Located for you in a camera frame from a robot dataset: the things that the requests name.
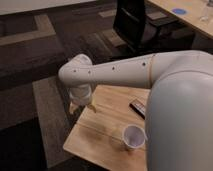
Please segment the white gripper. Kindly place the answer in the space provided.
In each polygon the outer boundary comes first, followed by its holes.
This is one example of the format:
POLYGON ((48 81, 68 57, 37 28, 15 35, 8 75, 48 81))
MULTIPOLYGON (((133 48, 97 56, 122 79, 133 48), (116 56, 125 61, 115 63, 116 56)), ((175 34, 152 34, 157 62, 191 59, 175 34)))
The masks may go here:
POLYGON ((91 109, 94 113, 97 112, 96 107, 93 104, 90 104, 92 101, 92 89, 89 84, 80 85, 77 87, 72 87, 69 90, 70 100, 73 102, 69 105, 69 113, 74 114, 77 109, 77 105, 85 106, 88 105, 88 108, 91 109))

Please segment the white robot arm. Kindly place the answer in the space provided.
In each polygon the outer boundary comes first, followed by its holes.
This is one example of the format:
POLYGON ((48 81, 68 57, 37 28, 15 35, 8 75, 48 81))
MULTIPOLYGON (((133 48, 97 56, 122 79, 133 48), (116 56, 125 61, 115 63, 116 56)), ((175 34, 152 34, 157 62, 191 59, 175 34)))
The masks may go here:
POLYGON ((76 105, 89 104, 98 84, 149 89, 148 171, 213 171, 213 54, 160 52, 102 64, 78 54, 58 76, 76 105))

